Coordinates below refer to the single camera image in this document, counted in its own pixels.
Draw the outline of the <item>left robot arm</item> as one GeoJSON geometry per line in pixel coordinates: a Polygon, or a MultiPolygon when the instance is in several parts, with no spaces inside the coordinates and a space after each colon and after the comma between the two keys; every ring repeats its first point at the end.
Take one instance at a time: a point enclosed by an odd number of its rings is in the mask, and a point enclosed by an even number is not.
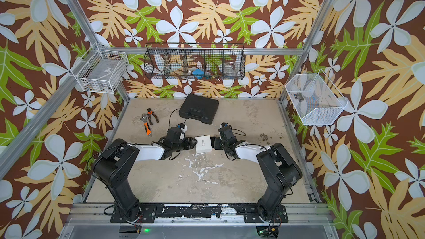
{"type": "Polygon", "coordinates": [[[194,149],[198,140],[187,137],[181,127],[172,127],[159,140],[149,144],[129,143],[122,138],[115,139],[92,165],[92,171],[111,193],[113,211],[106,213],[112,223],[135,224],[146,214],[129,183],[129,175],[136,163],[149,160],[172,160],[184,150],[194,149]]]}

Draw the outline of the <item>white drawer jewelry box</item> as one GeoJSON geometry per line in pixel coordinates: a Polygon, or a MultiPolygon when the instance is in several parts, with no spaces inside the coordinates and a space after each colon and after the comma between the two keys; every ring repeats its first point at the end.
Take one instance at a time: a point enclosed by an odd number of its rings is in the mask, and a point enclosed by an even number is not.
{"type": "Polygon", "coordinates": [[[195,140],[197,141],[195,145],[196,154],[204,154],[213,150],[211,136],[198,136],[195,137],[195,140]]]}

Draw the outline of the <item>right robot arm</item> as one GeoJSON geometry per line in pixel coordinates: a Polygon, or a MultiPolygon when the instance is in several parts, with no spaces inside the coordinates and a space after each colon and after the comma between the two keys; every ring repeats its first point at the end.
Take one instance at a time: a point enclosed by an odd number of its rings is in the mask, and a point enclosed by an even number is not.
{"type": "Polygon", "coordinates": [[[294,187],[303,173],[289,152],[280,143],[262,146],[238,140],[232,127],[223,123],[218,129],[219,137],[213,137],[214,149],[224,151],[231,160],[244,159],[257,163],[267,183],[267,189],[257,202],[261,220],[271,222],[283,210],[282,200],[294,194],[294,187]]]}

